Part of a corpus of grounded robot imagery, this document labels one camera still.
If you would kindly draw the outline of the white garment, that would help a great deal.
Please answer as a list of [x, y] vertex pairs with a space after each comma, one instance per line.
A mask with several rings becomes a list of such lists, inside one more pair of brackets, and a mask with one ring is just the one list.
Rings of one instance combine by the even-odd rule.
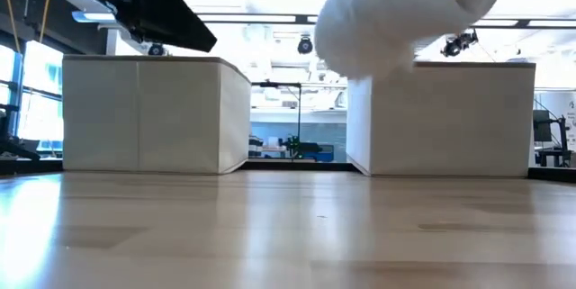
[[326, 0], [314, 48], [327, 67], [349, 79], [410, 72], [418, 41], [458, 33], [497, 0]]

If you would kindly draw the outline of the beige fabric storage bin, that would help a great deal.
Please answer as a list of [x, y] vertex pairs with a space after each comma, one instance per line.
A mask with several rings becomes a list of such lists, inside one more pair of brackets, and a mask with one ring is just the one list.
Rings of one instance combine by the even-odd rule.
[[250, 80], [218, 57], [66, 55], [63, 167], [227, 174], [248, 159]]
[[525, 177], [536, 65], [419, 62], [349, 79], [346, 155], [368, 176]]

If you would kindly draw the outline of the black background stand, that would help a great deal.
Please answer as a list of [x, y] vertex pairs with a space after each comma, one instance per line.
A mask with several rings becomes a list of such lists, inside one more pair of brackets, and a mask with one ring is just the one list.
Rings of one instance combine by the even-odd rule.
[[286, 87], [289, 91], [293, 88], [298, 89], [298, 94], [295, 96], [297, 100], [297, 134], [295, 136], [291, 136], [290, 140], [287, 142], [286, 148], [289, 150], [291, 155], [291, 161], [294, 161], [296, 158], [300, 158], [300, 146], [301, 146], [301, 123], [302, 123], [302, 84], [301, 83], [291, 83], [291, 82], [271, 82], [271, 81], [264, 81], [264, 82], [253, 82], [252, 86], [258, 86], [261, 88], [279, 88], [279, 87]]

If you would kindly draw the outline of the background green-black machine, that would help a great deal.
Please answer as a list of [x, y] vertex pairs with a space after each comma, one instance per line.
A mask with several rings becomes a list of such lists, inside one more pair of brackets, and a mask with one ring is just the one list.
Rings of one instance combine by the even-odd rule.
[[301, 142], [298, 136], [289, 136], [283, 145], [289, 152], [290, 158], [304, 158], [308, 154], [314, 154], [321, 152], [321, 147], [315, 142]]

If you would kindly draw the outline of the blue background bin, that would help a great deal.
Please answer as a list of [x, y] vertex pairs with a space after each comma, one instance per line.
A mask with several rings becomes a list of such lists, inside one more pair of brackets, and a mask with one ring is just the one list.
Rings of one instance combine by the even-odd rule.
[[319, 144], [319, 151], [315, 153], [318, 162], [330, 163], [334, 161], [334, 146], [331, 144]]

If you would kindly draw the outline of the black ceiling-hung device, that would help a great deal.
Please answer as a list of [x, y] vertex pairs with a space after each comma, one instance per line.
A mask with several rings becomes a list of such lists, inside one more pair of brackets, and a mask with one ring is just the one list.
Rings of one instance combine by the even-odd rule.
[[466, 30], [455, 36], [447, 37], [445, 46], [440, 50], [440, 53], [446, 58], [456, 57], [478, 41], [479, 39], [475, 29]]

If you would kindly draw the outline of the black background workstation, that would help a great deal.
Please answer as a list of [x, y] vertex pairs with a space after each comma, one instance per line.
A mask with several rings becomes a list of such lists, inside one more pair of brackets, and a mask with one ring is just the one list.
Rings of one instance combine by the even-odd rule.
[[[552, 134], [552, 125], [557, 124], [559, 128], [560, 139], [555, 140]], [[554, 167], [570, 167], [572, 152], [568, 146], [567, 131], [569, 127], [566, 125], [566, 118], [561, 115], [560, 117], [551, 118], [551, 113], [547, 110], [534, 110], [533, 111], [533, 131], [535, 142], [556, 142], [556, 146], [551, 148], [540, 148], [535, 150], [535, 162], [540, 167], [546, 167], [548, 158], [553, 159]]]

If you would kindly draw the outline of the black aluminium frame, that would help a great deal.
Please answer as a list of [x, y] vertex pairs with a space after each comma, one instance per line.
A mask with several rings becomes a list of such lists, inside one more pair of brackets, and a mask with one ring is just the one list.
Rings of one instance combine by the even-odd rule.
[[[351, 163], [288, 163], [247, 161], [240, 166], [244, 170], [293, 170], [319, 172], [359, 172]], [[33, 175], [63, 172], [61, 159], [0, 160], [0, 176]], [[527, 179], [576, 185], [576, 169], [530, 167]]]

